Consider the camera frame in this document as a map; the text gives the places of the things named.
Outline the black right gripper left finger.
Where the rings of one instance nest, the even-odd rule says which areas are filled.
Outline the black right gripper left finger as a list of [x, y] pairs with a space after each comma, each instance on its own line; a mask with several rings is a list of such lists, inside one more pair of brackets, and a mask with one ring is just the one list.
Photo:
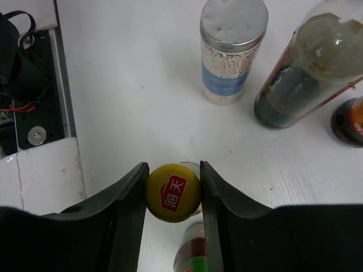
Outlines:
[[136, 271], [149, 166], [60, 213], [1, 208], [2, 271]]

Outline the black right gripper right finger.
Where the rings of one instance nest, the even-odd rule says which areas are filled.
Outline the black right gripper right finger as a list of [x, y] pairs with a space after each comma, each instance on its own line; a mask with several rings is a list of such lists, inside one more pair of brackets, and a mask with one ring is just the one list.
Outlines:
[[272, 209], [200, 163], [210, 271], [361, 271], [362, 205]]

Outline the yellow cap sauce bottle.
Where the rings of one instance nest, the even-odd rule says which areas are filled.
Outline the yellow cap sauce bottle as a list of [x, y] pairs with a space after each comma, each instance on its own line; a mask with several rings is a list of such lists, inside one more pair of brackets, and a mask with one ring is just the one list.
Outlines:
[[[156, 168], [146, 182], [145, 200], [151, 214], [168, 223], [180, 223], [202, 214], [200, 166], [185, 161]], [[192, 223], [184, 232], [173, 270], [209, 270], [202, 220]]]

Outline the silver lid white granule jar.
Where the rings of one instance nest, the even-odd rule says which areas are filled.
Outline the silver lid white granule jar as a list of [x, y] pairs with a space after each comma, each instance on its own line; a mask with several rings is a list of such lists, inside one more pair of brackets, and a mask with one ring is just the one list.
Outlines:
[[207, 1], [200, 18], [201, 71], [206, 98], [236, 102], [265, 36], [269, 13], [263, 1]]

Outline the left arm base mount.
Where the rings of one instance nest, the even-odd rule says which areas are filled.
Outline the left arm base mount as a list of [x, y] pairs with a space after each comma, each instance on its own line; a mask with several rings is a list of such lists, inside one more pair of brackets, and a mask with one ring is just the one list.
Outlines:
[[1, 157], [73, 134], [56, 31], [25, 11], [1, 14]]

